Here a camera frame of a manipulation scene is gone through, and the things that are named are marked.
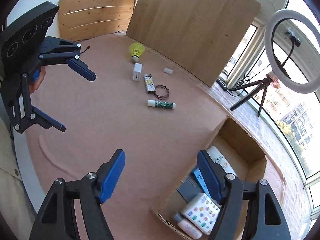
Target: tree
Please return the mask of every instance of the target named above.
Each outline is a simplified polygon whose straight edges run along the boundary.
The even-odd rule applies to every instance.
[[[291,147],[293,148],[295,154],[297,155],[298,159],[301,161],[301,165],[306,174],[311,174],[311,170],[307,165],[305,158],[302,156],[303,148],[301,145],[298,144],[298,141],[295,137],[294,132],[292,132],[291,125],[286,124],[282,121],[276,121],[276,124],[283,132],[284,136],[287,138],[288,142],[290,143]]]

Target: pink bottle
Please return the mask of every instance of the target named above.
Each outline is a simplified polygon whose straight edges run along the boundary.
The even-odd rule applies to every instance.
[[[202,232],[189,220],[183,218],[180,213],[176,213],[173,219],[177,222],[178,226],[193,239],[199,239],[202,236]]]

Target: gray bottle cap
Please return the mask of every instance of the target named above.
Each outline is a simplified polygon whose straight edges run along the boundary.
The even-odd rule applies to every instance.
[[[179,222],[181,222],[182,220],[183,220],[183,217],[182,217],[182,215],[180,215],[180,213],[176,213],[174,216],[173,216],[173,219],[177,222],[177,223],[179,223]]]

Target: metal screw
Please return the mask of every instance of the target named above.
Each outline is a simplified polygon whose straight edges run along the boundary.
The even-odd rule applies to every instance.
[[[232,173],[227,174],[227,179],[233,180],[235,178],[236,178],[236,176],[234,174],[232,174]]]
[[[268,185],[268,181],[266,179],[261,179],[260,184],[263,186],[266,186],[266,185]]]
[[[55,181],[54,181],[54,183],[55,184],[57,184],[57,185],[59,185],[59,184],[61,184],[62,183],[62,179],[61,178],[58,178],[58,179],[56,179]]]
[[[87,178],[88,179],[94,179],[96,177],[96,173],[95,172],[90,172],[90,173],[88,173],[88,175],[87,175]]]

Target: pink carpet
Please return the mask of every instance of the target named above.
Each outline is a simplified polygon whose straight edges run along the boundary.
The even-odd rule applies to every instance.
[[[226,112],[188,74],[157,52],[146,49],[142,74],[170,89],[175,110],[147,107],[144,81],[132,81],[130,38],[111,34],[82,42],[81,55],[97,79],[89,82],[67,65],[48,66],[32,103],[63,123],[62,133],[38,125],[27,130],[31,158],[45,192],[56,178],[80,179],[107,162],[117,148],[126,165],[103,212],[115,239],[181,239],[150,211]],[[173,69],[173,74],[163,72]],[[82,216],[78,227],[86,239]]]

